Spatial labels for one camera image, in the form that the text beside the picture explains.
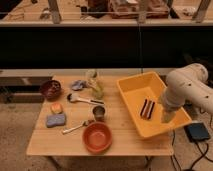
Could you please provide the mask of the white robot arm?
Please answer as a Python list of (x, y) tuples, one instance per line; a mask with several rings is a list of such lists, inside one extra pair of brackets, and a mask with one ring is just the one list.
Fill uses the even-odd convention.
[(207, 79), (208, 70), (199, 63), (169, 72), (166, 76), (167, 87), (159, 97), (163, 107), (161, 122), (170, 122), (186, 100), (213, 114), (213, 88), (206, 85)]

